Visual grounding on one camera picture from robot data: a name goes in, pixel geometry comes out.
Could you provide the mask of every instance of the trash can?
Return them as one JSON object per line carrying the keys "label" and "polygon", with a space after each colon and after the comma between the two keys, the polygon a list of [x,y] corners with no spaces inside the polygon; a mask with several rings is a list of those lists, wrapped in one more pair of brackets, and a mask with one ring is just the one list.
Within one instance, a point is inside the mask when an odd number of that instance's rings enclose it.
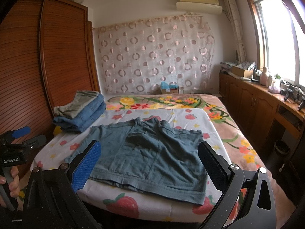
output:
{"label": "trash can", "polygon": [[275,141],[274,148],[267,160],[266,167],[269,170],[279,171],[285,161],[285,157],[289,154],[289,151],[289,147],[284,141],[280,139]]}

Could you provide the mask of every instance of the curtain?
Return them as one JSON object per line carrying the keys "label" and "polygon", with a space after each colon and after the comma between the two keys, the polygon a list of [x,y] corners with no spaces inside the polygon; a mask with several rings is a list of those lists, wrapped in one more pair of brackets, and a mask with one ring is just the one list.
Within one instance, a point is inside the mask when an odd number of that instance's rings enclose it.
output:
{"label": "curtain", "polygon": [[237,9],[236,1],[235,0],[224,0],[224,1],[237,44],[238,62],[242,63],[246,61],[246,54],[244,50],[244,45],[242,44],[242,24],[240,22],[240,16]]}
{"label": "curtain", "polygon": [[160,84],[203,91],[211,78],[214,37],[199,15],[180,15],[96,28],[108,94],[150,94]]}

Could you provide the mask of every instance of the silver screw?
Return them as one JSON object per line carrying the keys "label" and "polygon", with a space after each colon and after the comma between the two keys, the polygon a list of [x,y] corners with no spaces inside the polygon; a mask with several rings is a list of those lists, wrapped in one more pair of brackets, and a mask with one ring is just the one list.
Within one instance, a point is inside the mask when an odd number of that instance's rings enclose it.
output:
{"label": "silver screw", "polygon": [[266,174],[266,173],[267,173],[267,170],[266,170],[264,167],[260,167],[260,172]]}
{"label": "silver screw", "polygon": [[63,164],[60,165],[60,168],[61,169],[66,169],[66,168],[68,168],[68,166],[69,166],[68,163],[63,163]]}
{"label": "silver screw", "polygon": [[40,170],[40,168],[38,167],[38,166],[36,166],[32,171],[34,172],[34,173],[36,173],[36,172],[38,172]]}
{"label": "silver screw", "polygon": [[238,167],[238,165],[236,165],[236,164],[231,164],[231,169],[233,169],[233,170],[238,170],[239,167]]}

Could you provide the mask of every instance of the air conditioner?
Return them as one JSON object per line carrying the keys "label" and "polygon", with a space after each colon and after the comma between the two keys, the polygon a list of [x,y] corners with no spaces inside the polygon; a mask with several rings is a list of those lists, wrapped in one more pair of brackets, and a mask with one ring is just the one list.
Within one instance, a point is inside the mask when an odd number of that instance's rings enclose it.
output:
{"label": "air conditioner", "polygon": [[219,15],[222,6],[218,0],[178,0],[176,3],[178,11],[200,12]]}

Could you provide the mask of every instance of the pink bottle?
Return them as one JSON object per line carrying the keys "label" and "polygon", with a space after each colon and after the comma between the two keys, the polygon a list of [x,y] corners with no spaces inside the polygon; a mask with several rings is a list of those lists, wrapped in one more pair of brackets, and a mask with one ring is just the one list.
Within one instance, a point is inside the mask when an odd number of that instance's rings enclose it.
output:
{"label": "pink bottle", "polygon": [[260,84],[266,86],[267,84],[267,72],[268,72],[268,68],[267,67],[263,67],[263,72],[260,75]]}

